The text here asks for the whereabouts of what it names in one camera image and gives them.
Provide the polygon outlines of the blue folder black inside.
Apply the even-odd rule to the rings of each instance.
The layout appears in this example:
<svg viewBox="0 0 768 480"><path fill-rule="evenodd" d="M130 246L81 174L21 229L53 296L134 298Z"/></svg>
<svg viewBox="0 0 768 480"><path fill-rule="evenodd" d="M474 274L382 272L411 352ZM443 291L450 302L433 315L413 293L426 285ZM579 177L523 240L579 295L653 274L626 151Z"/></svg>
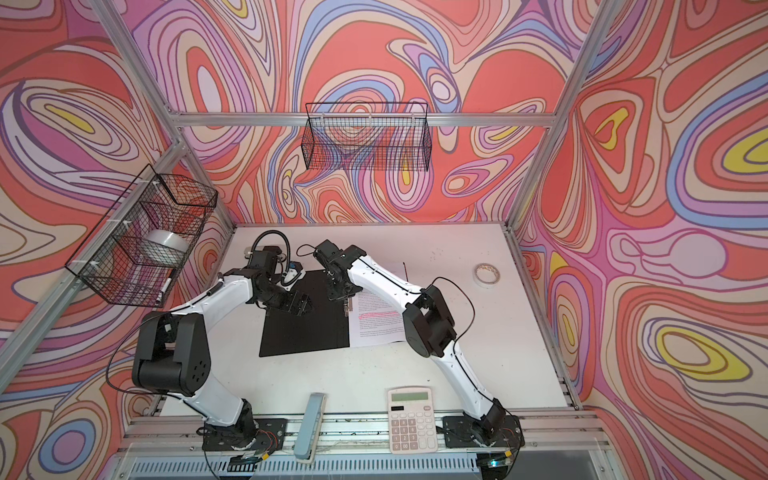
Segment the blue folder black inside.
<svg viewBox="0 0 768 480"><path fill-rule="evenodd" d="M348 348L349 325L347 300L328 299L325 274L309 271L297 283L299 292L312 301L312 312L294 316L268 310L259 348L260 357Z"/></svg>

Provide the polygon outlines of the printed paper sheet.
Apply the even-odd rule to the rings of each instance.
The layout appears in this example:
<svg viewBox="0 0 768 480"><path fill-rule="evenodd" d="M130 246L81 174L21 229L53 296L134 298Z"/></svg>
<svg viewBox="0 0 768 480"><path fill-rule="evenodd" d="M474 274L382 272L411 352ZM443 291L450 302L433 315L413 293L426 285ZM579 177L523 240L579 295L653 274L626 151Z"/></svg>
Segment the printed paper sheet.
<svg viewBox="0 0 768 480"><path fill-rule="evenodd" d="M406 341L402 314L377 295L361 291L347 300L347 307L351 348Z"/></svg>

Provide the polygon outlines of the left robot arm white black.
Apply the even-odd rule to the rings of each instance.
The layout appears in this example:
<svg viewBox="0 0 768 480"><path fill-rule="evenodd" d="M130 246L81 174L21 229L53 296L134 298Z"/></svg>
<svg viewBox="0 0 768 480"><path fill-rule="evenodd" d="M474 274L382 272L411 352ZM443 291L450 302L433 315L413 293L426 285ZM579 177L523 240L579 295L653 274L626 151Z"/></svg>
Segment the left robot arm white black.
<svg viewBox="0 0 768 480"><path fill-rule="evenodd" d="M226 272L206 292L145 316L133 360L135 386L175 396L203 418L202 435L216 448L245 450L257 437L250 403L212 373L208 333L236 308L253 304L294 316L312 310L308 295L252 268Z"/></svg>

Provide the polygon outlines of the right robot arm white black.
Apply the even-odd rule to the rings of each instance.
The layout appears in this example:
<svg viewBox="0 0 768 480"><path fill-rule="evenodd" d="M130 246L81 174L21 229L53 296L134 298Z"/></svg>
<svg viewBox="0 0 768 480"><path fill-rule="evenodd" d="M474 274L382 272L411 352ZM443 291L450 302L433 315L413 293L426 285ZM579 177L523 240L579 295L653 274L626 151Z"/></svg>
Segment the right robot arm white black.
<svg viewBox="0 0 768 480"><path fill-rule="evenodd" d="M418 355L431 359L446 377L461 401L473 440L483 446L492 445L507 410L469 365L441 290L434 284L421 287L396 276L356 245L342 250L325 240L314 248L313 257L327 275L332 300L346 300L369 291L401 314L408 345Z"/></svg>

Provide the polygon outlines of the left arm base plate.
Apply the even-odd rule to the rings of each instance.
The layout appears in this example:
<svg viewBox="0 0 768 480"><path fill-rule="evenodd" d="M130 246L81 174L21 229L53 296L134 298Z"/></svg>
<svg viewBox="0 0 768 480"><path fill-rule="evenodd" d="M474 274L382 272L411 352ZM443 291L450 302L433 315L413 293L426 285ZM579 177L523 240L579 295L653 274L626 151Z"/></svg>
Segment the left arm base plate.
<svg viewBox="0 0 768 480"><path fill-rule="evenodd" d="M255 450L273 453L281 450L285 440L288 420L286 418L257 418L253 427L238 425L221 427L207 423L196 431L203 440L206 452L236 452Z"/></svg>

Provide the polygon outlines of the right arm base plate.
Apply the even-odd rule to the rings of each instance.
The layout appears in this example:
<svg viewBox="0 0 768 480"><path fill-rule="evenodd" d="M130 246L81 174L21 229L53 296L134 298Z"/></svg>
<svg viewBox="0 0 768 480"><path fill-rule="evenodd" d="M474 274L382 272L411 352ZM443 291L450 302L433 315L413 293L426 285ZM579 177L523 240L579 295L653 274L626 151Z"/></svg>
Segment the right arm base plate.
<svg viewBox="0 0 768 480"><path fill-rule="evenodd" d="M444 416L437 432L444 436L447 448L501 448L513 450L525 446L519 418L505 415L497 426L484 429L482 423L466 415Z"/></svg>

